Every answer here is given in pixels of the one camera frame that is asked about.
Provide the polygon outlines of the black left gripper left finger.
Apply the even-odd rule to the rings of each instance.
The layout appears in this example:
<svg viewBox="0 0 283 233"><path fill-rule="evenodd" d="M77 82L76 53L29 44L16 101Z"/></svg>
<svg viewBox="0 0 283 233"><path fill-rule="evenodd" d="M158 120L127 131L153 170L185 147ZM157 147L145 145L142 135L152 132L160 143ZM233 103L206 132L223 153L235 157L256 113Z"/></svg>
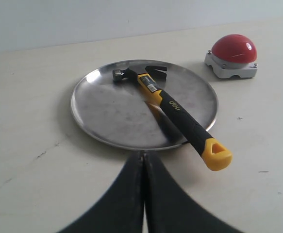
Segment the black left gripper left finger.
<svg viewBox="0 0 283 233"><path fill-rule="evenodd" d="M62 233L141 233L143 231L143 153L133 153L109 189Z"/></svg>

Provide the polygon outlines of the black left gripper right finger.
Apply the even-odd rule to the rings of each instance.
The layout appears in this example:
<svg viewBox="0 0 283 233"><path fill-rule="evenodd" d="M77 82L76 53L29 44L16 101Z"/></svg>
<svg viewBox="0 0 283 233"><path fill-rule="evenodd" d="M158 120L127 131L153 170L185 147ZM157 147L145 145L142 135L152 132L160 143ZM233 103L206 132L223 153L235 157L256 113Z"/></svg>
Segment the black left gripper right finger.
<svg viewBox="0 0 283 233"><path fill-rule="evenodd" d="M149 233L239 233L178 185L154 152L143 154L145 207Z"/></svg>

